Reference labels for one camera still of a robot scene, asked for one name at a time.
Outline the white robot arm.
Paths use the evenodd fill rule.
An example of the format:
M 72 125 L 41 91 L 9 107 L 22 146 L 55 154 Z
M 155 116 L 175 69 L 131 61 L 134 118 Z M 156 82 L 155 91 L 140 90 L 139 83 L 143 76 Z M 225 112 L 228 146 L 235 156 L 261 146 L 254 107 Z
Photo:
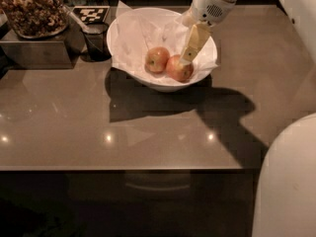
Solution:
M 233 89 L 195 85 L 191 100 L 209 103 L 202 118 L 237 158 L 261 159 L 256 185 L 252 237 L 316 237 L 315 66 L 302 68 L 301 51 L 315 52 L 315 0 L 278 0 L 301 43 L 280 43 L 274 34 L 246 50 L 262 70 L 250 79 L 263 99 L 252 103 Z

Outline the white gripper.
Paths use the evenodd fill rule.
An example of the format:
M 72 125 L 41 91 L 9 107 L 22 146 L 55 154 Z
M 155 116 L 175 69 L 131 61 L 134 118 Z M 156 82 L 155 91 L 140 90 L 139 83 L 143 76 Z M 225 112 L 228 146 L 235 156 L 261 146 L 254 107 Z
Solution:
M 191 8 L 182 14 L 181 22 L 190 28 L 180 61 L 184 65 L 191 64 L 202 50 L 211 35 L 210 25 L 222 22 L 235 6 L 236 0 L 193 0 Z

